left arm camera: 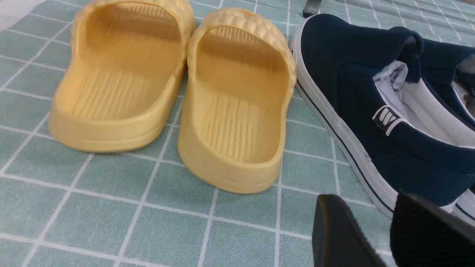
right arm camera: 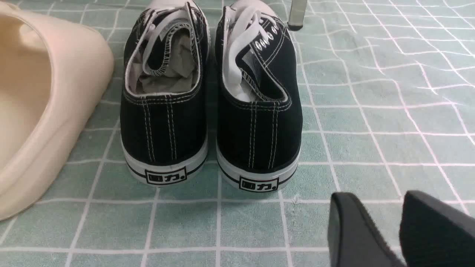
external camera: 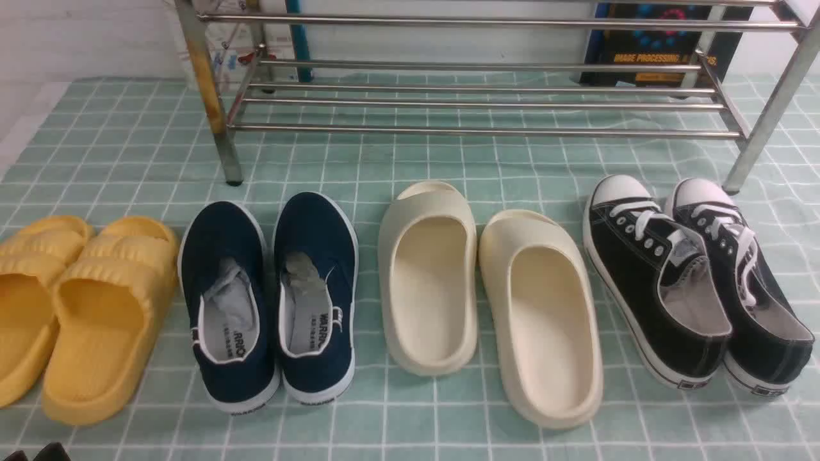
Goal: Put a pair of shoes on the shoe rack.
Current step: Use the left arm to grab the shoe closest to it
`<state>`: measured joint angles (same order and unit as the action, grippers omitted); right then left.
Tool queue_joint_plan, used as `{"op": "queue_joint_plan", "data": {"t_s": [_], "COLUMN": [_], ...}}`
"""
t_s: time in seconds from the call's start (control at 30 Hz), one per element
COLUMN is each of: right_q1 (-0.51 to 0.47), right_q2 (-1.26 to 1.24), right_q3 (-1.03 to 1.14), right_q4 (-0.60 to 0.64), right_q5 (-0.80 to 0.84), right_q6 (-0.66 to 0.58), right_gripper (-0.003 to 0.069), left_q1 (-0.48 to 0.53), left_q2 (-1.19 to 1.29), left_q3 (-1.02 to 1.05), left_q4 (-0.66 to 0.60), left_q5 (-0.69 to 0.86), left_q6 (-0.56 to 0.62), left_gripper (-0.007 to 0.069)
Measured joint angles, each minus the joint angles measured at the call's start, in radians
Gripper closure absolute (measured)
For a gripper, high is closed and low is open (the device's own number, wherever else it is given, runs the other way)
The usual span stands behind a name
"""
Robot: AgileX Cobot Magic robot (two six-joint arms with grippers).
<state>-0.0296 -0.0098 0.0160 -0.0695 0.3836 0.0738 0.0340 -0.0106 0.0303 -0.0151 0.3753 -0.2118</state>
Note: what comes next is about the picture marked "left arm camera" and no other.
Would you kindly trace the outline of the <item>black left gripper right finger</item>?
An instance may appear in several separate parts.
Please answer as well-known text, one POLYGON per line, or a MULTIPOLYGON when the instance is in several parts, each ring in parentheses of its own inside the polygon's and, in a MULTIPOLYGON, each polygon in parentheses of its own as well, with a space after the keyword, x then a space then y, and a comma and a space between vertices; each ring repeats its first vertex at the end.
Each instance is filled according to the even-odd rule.
POLYGON ((399 267, 473 267, 475 229, 419 196, 399 193, 390 249, 399 267))

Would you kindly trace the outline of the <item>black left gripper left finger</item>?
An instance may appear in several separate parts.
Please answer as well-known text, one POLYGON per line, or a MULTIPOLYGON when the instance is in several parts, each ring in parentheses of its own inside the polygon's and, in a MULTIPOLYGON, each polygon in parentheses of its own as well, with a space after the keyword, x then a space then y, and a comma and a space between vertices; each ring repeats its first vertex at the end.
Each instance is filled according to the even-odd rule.
POLYGON ((315 267, 385 267, 346 202, 334 194, 317 197, 312 230, 315 267))

